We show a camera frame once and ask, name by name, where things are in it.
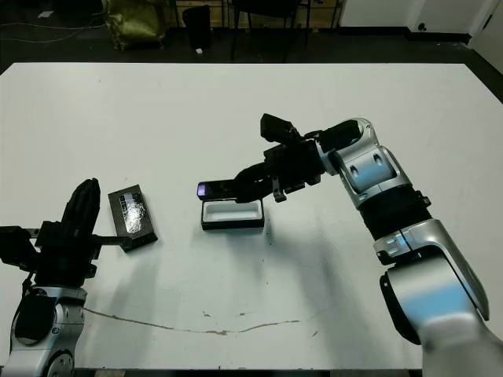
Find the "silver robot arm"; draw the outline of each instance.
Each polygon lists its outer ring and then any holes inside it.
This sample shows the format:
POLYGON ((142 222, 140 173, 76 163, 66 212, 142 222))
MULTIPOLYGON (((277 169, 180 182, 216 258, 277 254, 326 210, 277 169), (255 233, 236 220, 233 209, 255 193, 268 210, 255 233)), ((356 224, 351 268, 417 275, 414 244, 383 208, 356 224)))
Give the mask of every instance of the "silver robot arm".
POLYGON ((489 304, 479 279, 372 124, 349 122, 360 138, 339 149, 318 141, 318 151, 362 214, 376 256, 393 265, 380 279, 381 291, 397 331, 421 344, 423 375, 503 375, 503 342, 484 324, 489 304))
POLYGON ((281 202, 319 183, 325 172, 338 174, 375 240, 376 256, 390 266, 380 288, 397 331, 423 349, 423 375, 503 375, 503 342, 484 323, 489 305, 482 284, 442 223, 431 218, 429 199, 379 144, 373 125, 349 119, 301 136, 290 122, 264 114, 260 132, 280 144, 234 178, 236 201, 272 193, 281 202))
POLYGON ((84 327, 84 280, 94 277, 103 245, 131 245, 128 237, 92 234, 100 210, 95 178, 74 192, 61 221, 40 229, 0 227, 0 259, 29 272, 10 333, 2 377, 70 377, 84 327), (35 246, 30 242, 37 239, 35 246))

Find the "floor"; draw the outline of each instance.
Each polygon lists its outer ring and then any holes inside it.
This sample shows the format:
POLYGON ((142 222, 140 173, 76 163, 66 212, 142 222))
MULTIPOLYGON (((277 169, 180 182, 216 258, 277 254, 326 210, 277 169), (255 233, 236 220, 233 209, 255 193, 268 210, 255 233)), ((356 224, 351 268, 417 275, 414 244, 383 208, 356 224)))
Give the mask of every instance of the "floor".
MULTIPOLYGON (((0 74, 11 64, 28 61, 156 62, 156 63, 281 63, 285 36, 277 31, 241 32, 236 58, 230 59, 233 34, 213 30, 212 47, 197 55, 183 30, 171 30, 164 48, 150 46, 120 52, 115 50, 100 13, 100 0, 74 0, 71 9, 62 4, 36 0, 0 0, 0 74), (56 9, 48 18, 45 10, 56 9), (65 29, 33 27, 88 27, 65 29)), ((304 44, 297 31, 287 63, 462 63, 466 64, 490 91, 503 102, 503 76, 482 57, 459 42, 412 42, 402 35, 338 35, 336 31, 311 33, 304 44)), ((200 372, 97 372, 100 377, 160 377, 194 375, 200 372)), ((206 372, 208 375, 249 375, 250 372, 206 372)), ((77 376, 94 375, 78 371, 77 376)), ((260 372, 261 376, 283 377, 405 377, 420 372, 260 372)))

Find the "phone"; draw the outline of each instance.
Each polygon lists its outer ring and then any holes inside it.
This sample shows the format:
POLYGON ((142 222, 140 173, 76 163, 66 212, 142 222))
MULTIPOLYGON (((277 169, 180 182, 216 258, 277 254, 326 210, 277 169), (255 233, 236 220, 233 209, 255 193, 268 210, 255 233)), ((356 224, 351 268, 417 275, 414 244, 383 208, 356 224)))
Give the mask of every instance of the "phone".
POLYGON ((201 200, 235 199, 234 180, 200 182, 197 196, 201 200))

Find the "white table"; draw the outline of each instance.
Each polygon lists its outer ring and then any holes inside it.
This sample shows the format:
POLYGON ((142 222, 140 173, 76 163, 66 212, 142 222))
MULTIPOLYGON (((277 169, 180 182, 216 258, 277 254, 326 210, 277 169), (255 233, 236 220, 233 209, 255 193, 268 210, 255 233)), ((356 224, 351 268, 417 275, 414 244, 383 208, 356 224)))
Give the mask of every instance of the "white table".
MULTIPOLYGON (((15 64, 0 77, 0 224, 60 220, 96 177, 96 233, 114 233, 107 194, 138 183, 160 238, 102 250, 84 287, 104 315, 86 313, 77 367, 420 367, 339 178, 267 198, 263 232, 201 230, 196 183, 262 160, 264 112, 303 134, 370 119, 478 273, 503 337, 503 106, 464 65, 15 64)), ((0 269, 3 364, 25 273, 0 269)))

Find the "cable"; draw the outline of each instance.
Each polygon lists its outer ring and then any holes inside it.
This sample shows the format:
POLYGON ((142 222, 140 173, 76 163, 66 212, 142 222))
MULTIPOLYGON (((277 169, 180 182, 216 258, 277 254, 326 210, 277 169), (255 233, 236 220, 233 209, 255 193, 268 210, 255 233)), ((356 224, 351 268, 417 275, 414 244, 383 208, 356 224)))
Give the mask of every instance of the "cable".
POLYGON ((97 26, 82 26, 82 27, 63 27, 63 26, 45 26, 45 25, 36 25, 36 24, 26 24, 24 22, 11 22, 10 24, 0 24, 0 27, 5 26, 32 26, 32 27, 43 27, 45 29, 62 29, 62 30, 82 30, 82 29, 97 29, 102 27, 105 24, 97 25, 97 26))
POLYGON ((70 35, 66 35, 62 38, 56 38, 56 39, 48 39, 46 41, 30 41, 30 40, 27 40, 27 39, 17 39, 17 38, 0 38, 0 42, 2 41, 14 41, 14 42, 26 42, 26 43, 52 43, 52 42, 60 42, 60 41, 64 41, 65 39, 69 39, 71 37, 73 37, 74 35, 76 35, 77 33, 81 32, 82 30, 85 30, 85 29, 96 29, 96 28, 99 28, 99 27, 104 27, 105 24, 101 24, 101 25, 97 25, 97 26, 89 26, 90 24, 92 24, 92 22, 90 22, 87 26, 84 26, 84 27, 78 27, 77 30, 75 30, 73 33, 71 33, 70 35))
POLYGON ((21 298, 23 298, 26 295, 26 292, 30 291, 31 288, 31 278, 33 277, 33 271, 30 271, 28 274, 28 277, 24 279, 23 281, 23 292, 21 294, 21 298))

